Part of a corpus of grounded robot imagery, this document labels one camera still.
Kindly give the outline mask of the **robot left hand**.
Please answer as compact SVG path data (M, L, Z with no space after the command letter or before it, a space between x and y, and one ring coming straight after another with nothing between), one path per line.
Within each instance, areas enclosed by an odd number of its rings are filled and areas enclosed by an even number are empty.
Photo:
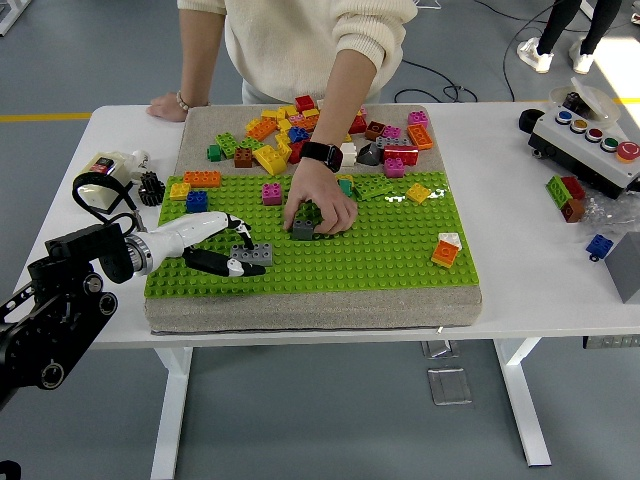
M264 275L264 266L194 248L194 245L225 229L235 230L248 249L254 247L251 227L238 217L218 211L187 214L154 231L131 234L126 243L134 271L139 275L148 275L157 270L165 259L182 257L187 267L217 276Z

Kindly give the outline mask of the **person's right hand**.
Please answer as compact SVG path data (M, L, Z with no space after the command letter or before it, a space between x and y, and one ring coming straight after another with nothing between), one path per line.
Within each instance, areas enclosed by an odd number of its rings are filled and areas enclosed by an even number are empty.
M168 92L152 99L146 113L170 122L184 122L187 116L187 112L179 105L176 92Z

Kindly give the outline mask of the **person's left hand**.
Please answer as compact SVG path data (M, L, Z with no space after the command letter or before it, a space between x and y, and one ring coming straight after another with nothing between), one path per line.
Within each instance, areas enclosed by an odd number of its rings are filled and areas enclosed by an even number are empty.
M293 226L299 207L308 201L320 209L322 221L315 227L316 233L345 232L357 218L357 204L343 193L334 173L320 161L303 158L293 175L284 207L285 230Z

